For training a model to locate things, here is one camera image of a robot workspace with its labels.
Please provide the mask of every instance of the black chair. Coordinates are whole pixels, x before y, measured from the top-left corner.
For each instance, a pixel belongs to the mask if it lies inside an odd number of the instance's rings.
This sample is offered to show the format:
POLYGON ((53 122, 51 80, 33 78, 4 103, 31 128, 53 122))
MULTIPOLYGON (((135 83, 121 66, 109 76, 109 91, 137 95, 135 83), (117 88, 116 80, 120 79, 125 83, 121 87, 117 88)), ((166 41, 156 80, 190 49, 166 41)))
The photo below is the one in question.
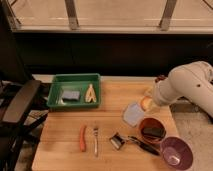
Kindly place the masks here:
POLYGON ((47 113, 29 125, 26 120, 31 110, 48 111, 42 93, 48 91, 49 85, 35 80, 21 61, 3 2, 0 0, 0 171, 12 171, 23 142, 39 142, 31 132, 45 121, 47 113), (13 84, 5 86, 2 80, 13 84))
POLYGON ((1 107, 3 116, 0 122, 0 170, 4 168, 14 170, 24 140, 39 142, 39 138, 33 137, 30 132, 45 121, 47 114, 42 115, 30 125, 24 125, 24 123, 33 109, 34 102, 41 99, 40 86, 40 81, 28 81, 12 98, 9 106, 6 102, 1 107))

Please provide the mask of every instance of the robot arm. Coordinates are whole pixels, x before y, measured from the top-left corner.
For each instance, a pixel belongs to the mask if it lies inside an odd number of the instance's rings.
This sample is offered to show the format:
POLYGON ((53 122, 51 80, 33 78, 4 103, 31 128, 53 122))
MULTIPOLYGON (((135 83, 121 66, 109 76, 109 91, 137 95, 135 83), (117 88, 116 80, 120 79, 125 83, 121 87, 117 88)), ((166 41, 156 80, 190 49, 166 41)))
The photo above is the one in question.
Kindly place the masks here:
POLYGON ((168 77, 155 84, 153 101, 159 105, 170 105, 179 97, 186 97, 213 118, 212 66, 203 61, 181 65, 169 72, 168 77))

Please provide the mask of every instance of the fork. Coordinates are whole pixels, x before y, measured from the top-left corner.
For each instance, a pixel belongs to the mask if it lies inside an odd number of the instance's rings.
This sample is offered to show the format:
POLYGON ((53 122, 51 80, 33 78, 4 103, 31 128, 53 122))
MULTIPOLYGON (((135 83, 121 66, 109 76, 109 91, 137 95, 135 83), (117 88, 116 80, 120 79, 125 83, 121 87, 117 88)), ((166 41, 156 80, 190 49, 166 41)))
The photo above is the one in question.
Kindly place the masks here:
POLYGON ((93 128, 93 134, 95 136, 95 151, 94 151, 94 154, 95 154, 95 157, 98 157, 98 127, 95 126, 93 128))

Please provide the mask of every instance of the green tray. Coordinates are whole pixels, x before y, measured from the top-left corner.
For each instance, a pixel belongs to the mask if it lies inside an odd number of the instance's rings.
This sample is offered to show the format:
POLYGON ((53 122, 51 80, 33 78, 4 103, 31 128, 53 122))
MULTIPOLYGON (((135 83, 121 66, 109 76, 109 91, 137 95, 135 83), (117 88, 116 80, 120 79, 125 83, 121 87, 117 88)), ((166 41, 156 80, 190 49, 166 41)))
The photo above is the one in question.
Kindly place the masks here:
POLYGON ((101 90, 99 74, 58 74, 53 77, 47 100, 47 106, 51 109, 98 107, 100 102, 101 90), (97 98, 96 102, 85 102, 85 94, 89 84, 93 84, 97 98), (79 91, 80 99, 78 101, 64 102, 61 99, 61 95, 64 90, 79 91))

